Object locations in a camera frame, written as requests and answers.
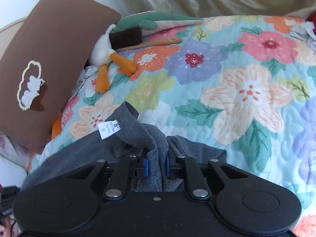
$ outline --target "floral bedspread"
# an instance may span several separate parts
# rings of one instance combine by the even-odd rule
[[[316,53],[289,36],[299,22],[225,16],[149,36],[182,43],[122,52],[137,71],[127,77],[112,64],[104,95],[94,92],[96,73],[86,78],[32,170],[127,100],[141,122],[226,149],[228,163],[291,190],[303,208],[295,233],[316,236]]]

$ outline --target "gray cloth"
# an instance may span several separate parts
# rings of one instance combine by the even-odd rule
[[[98,131],[70,144],[49,157],[24,182],[23,189],[50,180],[98,159],[115,163],[128,154],[141,154],[147,148],[149,177],[132,181],[132,189],[138,191],[174,191],[181,179],[166,176],[166,156],[169,147],[173,153],[194,157],[198,162],[208,159],[226,161],[226,151],[196,143],[180,136],[166,137],[157,127],[137,121],[138,112],[127,102],[119,106],[107,119],[117,120],[121,130],[101,140]]]
[[[316,35],[313,29],[314,23],[306,21],[296,25],[290,29],[290,36],[303,40],[307,43],[308,47],[313,51],[316,51]]]

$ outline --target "black device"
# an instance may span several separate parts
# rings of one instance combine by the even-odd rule
[[[192,157],[166,158],[182,192],[130,191],[148,177],[146,151],[115,164],[85,165],[17,195],[15,219],[31,236],[294,237],[301,203],[289,190],[234,166]]]

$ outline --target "dark brown bristles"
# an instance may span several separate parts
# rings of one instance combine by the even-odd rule
[[[113,50],[138,45],[142,42],[142,30],[136,27],[110,34],[110,42]]]

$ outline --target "white label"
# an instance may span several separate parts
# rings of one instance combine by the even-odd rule
[[[99,128],[99,132],[100,132],[102,140],[113,135],[117,131],[121,130],[117,120],[99,123],[98,128]]]

